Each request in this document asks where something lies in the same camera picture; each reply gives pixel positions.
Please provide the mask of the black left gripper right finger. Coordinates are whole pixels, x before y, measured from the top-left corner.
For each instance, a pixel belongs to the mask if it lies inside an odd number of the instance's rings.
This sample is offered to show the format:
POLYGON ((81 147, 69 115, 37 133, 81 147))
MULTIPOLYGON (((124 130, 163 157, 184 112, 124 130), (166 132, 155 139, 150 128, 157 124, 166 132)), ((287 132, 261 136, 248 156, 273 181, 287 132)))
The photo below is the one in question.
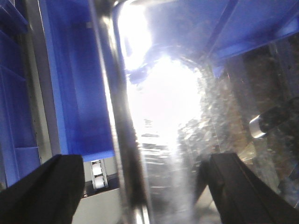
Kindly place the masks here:
POLYGON ((299 212, 236 153, 211 154, 198 167, 196 198, 209 188, 223 224, 297 224, 299 212))

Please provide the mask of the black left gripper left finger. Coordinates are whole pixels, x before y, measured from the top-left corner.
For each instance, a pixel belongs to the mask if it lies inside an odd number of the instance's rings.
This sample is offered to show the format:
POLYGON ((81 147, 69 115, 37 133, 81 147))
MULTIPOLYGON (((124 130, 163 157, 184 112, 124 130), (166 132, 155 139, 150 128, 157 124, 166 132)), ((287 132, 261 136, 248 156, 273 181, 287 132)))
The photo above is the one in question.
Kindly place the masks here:
POLYGON ((55 155, 0 194, 2 224, 70 224, 84 191, 80 155, 55 155))

